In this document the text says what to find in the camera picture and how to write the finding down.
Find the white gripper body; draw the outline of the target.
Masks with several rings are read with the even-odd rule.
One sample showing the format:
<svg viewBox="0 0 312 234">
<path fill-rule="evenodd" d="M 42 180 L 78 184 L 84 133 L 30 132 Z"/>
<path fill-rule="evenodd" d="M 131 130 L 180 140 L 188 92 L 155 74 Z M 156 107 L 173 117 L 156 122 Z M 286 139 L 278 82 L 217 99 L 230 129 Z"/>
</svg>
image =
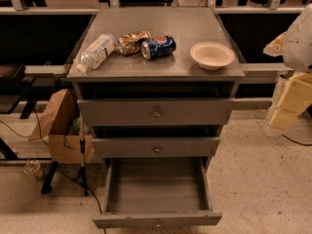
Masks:
<svg viewBox="0 0 312 234">
<path fill-rule="evenodd" d="M 312 4 L 309 4 L 287 30 L 283 45 L 285 66 L 312 71 Z"/>
</svg>

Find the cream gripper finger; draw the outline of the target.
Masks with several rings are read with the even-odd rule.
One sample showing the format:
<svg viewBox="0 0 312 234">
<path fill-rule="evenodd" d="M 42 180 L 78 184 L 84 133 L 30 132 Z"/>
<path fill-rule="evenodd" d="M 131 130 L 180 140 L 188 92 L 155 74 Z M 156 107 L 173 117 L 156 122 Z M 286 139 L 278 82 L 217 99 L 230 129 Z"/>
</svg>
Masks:
<svg viewBox="0 0 312 234">
<path fill-rule="evenodd" d="M 270 57 L 278 57 L 283 54 L 283 45 L 287 33 L 283 32 L 265 46 L 263 52 Z"/>
<path fill-rule="evenodd" d="M 312 105 L 312 74 L 296 72 L 285 84 L 268 118 L 269 132 L 284 132 Z"/>
</svg>

